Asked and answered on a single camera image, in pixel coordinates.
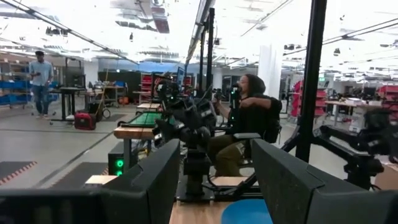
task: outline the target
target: concrete floor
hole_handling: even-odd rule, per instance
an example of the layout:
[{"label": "concrete floor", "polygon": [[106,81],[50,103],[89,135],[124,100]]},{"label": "concrete floor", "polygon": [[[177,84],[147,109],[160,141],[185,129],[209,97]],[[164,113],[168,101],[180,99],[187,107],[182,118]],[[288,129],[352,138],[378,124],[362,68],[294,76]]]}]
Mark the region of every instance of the concrete floor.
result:
[{"label": "concrete floor", "polygon": [[[0,189],[47,188],[69,173],[81,162],[107,162],[108,152],[120,141],[112,132],[117,122],[100,122],[95,131],[81,131],[63,123],[50,125],[48,121],[31,116],[31,109],[0,110],[0,162],[36,161],[37,164]],[[50,111],[60,114],[59,105]],[[126,114],[122,120],[134,117],[132,106],[112,108],[112,114]],[[293,133],[294,125],[282,128],[280,145]],[[345,162],[326,149],[313,145],[310,163],[339,178],[345,178]],[[250,169],[243,174],[250,174]]]}]

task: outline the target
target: ceiling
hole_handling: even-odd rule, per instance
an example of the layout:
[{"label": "ceiling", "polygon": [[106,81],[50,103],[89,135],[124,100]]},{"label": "ceiling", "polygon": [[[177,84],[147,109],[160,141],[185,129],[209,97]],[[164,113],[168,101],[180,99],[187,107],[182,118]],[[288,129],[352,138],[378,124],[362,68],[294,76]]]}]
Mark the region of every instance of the ceiling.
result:
[{"label": "ceiling", "polygon": [[[21,4],[131,60],[183,61],[201,1],[204,0],[22,0]],[[256,66],[259,46],[272,37],[287,46],[284,53],[289,55],[284,57],[284,66],[302,69],[305,51],[290,53],[305,49],[310,1],[215,0],[214,8],[215,38],[219,40],[214,46],[214,64]],[[397,18],[398,2],[394,0],[329,1],[324,40]],[[0,50],[19,44],[26,52],[40,48],[80,58],[118,57],[71,34],[48,35],[48,26],[23,11],[0,4],[0,40],[14,42],[1,42]],[[325,45],[322,67],[345,70],[353,65],[364,69],[396,66],[396,40],[398,26],[392,26]],[[198,62],[199,50],[197,47],[191,63]]]}]

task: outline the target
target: light blue shirt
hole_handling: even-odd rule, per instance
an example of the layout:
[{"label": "light blue shirt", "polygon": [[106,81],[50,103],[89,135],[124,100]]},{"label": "light blue shirt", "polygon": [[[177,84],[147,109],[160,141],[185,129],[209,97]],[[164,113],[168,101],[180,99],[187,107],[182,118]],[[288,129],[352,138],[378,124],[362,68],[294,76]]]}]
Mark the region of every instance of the light blue shirt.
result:
[{"label": "light blue shirt", "polygon": [[44,86],[52,77],[52,64],[48,61],[40,63],[38,61],[33,61],[29,64],[29,73],[40,72],[41,75],[33,77],[32,85]]}]

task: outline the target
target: black mat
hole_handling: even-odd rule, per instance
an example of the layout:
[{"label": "black mat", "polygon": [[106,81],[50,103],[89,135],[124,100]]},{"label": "black mat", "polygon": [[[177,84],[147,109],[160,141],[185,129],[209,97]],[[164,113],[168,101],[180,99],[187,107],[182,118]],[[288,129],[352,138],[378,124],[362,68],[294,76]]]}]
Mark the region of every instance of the black mat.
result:
[{"label": "black mat", "polygon": [[36,162],[0,162],[0,185],[5,184],[19,174],[27,171]]},{"label": "black mat", "polygon": [[51,186],[52,189],[79,189],[92,175],[104,174],[106,162],[82,162],[71,172]]},{"label": "black mat", "polygon": [[126,114],[112,114],[110,118],[108,119],[102,119],[102,121],[117,121],[119,119],[121,119],[122,117],[124,117]]}]

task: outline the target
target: green indicator light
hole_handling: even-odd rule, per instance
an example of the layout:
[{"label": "green indicator light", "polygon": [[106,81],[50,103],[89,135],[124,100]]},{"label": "green indicator light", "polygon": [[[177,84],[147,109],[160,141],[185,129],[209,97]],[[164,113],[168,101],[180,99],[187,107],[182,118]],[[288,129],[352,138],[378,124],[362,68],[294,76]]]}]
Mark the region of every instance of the green indicator light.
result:
[{"label": "green indicator light", "polygon": [[117,166],[117,167],[122,167],[123,164],[124,164],[123,160],[118,160],[118,161],[116,161],[116,166]]}]

